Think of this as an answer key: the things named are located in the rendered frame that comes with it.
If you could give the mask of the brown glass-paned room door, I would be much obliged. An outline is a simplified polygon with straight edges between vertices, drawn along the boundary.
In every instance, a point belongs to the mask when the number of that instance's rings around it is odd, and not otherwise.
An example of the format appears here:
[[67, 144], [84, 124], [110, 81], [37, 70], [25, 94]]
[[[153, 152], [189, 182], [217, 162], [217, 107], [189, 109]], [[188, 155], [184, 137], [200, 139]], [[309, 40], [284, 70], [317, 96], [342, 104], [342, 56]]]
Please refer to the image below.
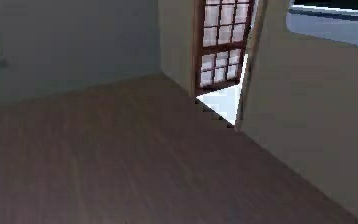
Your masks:
[[196, 0], [194, 94], [240, 82], [255, 0]]

